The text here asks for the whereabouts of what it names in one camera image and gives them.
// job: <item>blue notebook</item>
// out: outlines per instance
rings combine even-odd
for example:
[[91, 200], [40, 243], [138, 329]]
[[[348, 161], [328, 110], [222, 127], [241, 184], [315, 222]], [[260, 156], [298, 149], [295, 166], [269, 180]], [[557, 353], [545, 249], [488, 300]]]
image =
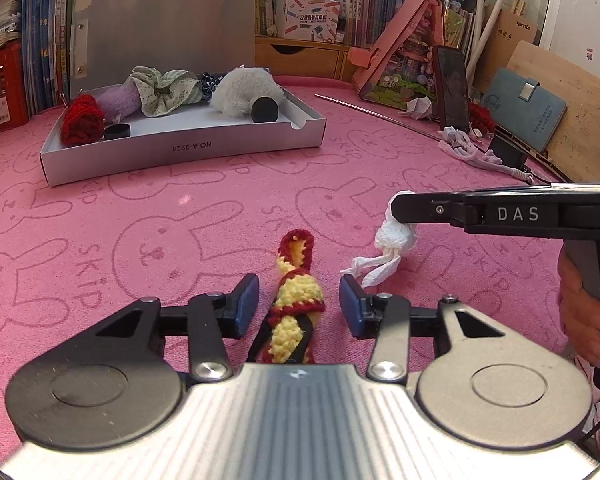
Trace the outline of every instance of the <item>blue notebook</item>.
[[482, 106], [489, 110], [491, 119], [538, 153], [544, 152], [567, 109], [564, 99], [542, 88], [538, 81], [506, 68], [496, 72]]

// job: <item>hand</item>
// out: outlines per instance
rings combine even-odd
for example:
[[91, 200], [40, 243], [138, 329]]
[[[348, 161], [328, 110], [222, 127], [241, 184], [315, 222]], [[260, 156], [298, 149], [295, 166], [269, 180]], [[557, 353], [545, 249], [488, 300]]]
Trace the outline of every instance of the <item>hand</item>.
[[564, 246], [558, 257], [560, 319], [576, 352], [600, 368], [600, 302], [582, 288], [582, 277]]

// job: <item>label printer box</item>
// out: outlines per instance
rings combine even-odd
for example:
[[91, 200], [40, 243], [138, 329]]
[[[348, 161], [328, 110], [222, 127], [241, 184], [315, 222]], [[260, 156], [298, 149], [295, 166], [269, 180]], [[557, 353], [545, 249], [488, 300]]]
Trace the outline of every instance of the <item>label printer box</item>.
[[277, 0], [276, 3], [276, 27], [279, 38], [335, 43], [340, 2]]

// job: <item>crocheted toy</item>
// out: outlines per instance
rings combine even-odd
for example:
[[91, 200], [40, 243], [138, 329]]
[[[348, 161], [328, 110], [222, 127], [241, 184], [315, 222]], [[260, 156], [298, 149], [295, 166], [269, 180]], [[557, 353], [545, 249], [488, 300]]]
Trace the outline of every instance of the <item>crocheted toy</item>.
[[469, 117], [472, 128], [478, 128], [483, 135], [493, 133], [496, 130], [497, 124], [491, 119], [491, 114], [487, 108], [469, 102]]
[[104, 114], [96, 99], [82, 94], [72, 101], [62, 119], [60, 139], [65, 146], [89, 144], [104, 135]]
[[248, 362], [315, 363], [312, 335], [324, 311], [322, 289], [310, 274], [314, 237], [288, 232], [280, 242], [276, 264], [282, 279], [276, 299], [255, 337]]

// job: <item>red crochet item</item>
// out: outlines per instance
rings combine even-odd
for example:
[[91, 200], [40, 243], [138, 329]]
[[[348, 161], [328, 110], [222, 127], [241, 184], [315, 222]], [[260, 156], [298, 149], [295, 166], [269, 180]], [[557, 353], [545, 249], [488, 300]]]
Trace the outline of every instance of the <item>red crochet item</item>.
[[491, 119], [487, 108], [469, 102], [469, 116], [471, 117], [471, 126], [478, 128], [481, 134], [486, 135], [496, 131], [497, 124]]
[[104, 135], [104, 114], [92, 95], [82, 94], [69, 104], [60, 138], [67, 146], [89, 144]]

